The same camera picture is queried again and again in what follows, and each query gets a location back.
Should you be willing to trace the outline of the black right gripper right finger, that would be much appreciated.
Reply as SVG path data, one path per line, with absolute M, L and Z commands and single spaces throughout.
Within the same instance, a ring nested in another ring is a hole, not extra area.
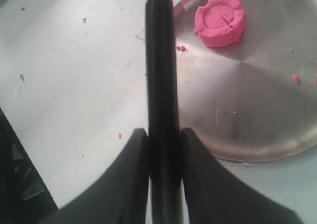
M 219 162 L 189 128 L 181 132 L 192 224 L 314 224 L 317 152 L 266 164 Z

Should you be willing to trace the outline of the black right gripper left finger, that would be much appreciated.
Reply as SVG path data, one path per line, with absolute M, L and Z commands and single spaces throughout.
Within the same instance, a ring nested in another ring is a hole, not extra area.
M 147 136 L 138 128 L 100 179 L 58 212 L 58 223 L 145 223 L 148 176 Z

